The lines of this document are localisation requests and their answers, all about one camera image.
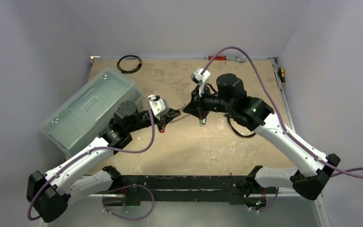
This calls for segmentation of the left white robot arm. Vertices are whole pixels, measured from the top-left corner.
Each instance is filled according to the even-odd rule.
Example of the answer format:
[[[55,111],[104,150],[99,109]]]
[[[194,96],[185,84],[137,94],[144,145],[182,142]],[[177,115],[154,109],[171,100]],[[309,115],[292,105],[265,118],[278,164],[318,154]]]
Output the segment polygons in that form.
[[[96,192],[117,193],[126,190],[122,175],[115,167],[104,167],[98,173],[83,175],[102,161],[118,154],[140,154],[148,151],[156,131],[163,133],[168,123],[181,115],[180,110],[169,107],[165,99],[153,95],[147,98],[148,109],[140,112],[133,101],[122,102],[110,123],[76,155],[57,167],[30,174],[26,199],[29,202],[27,219],[42,219],[49,223],[60,217],[69,205]],[[127,150],[132,142],[131,133],[151,128],[151,138],[145,148]]]

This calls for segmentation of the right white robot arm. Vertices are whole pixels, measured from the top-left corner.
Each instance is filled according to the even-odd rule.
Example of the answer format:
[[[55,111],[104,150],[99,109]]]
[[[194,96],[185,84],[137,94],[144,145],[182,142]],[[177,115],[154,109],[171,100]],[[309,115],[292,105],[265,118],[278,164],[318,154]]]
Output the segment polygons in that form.
[[[206,119],[209,112],[228,114],[238,125],[266,139],[289,158],[292,168],[256,166],[246,178],[247,193],[263,188],[279,187],[295,190],[302,197],[316,200],[340,163],[336,154],[318,151],[291,131],[274,109],[258,97],[247,95],[243,81],[232,73],[216,79],[217,92],[208,88],[209,74],[193,73],[191,80],[196,87],[183,112]]]

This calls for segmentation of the green key tag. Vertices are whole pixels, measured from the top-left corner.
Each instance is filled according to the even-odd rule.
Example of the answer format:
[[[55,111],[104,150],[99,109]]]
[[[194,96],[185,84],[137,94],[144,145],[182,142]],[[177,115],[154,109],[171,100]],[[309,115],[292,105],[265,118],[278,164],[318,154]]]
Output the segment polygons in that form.
[[[206,124],[206,118],[199,119],[200,126],[204,126]]]

